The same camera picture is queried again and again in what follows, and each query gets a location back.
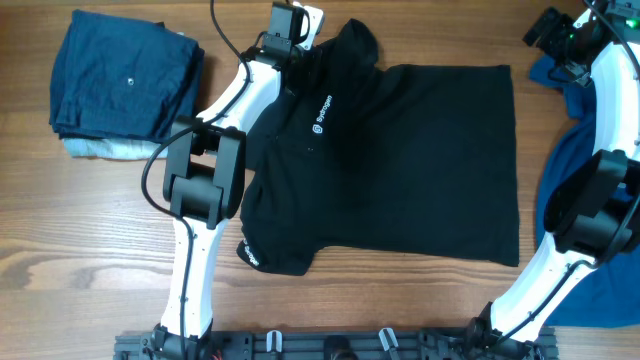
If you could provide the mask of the black polo shirt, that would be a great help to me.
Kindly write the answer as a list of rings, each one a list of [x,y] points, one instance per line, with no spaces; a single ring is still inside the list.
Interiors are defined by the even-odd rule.
[[[238,256],[291,276],[336,246],[517,266],[510,67],[381,69],[356,19],[317,47],[317,89],[282,92],[248,134]]]

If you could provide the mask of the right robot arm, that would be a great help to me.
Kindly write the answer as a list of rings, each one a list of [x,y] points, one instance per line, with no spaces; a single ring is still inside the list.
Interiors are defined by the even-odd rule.
[[[461,359],[545,359],[547,318],[586,277],[639,244],[639,4],[588,1],[572,18],[549,7],[523,40],[551,57],[564,82],[596,92],[591,157],[551,193],[544,238],[514,284],[456,335],[424,330],[427,348]]]

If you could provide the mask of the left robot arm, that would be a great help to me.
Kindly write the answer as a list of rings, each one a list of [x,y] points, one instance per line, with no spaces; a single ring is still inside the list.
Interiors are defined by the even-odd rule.
[[[175,226],[170,295],[158,325],[140,340],[119,337],[117,359],[214,359],[212,286],[219,244],[245,189],[246,135],[284,89],[292,64],[309,52],[324,13],[275,2],[266,31],[244,52],[231,84],[195,117],[180,116],[166,151],[164,213]]]

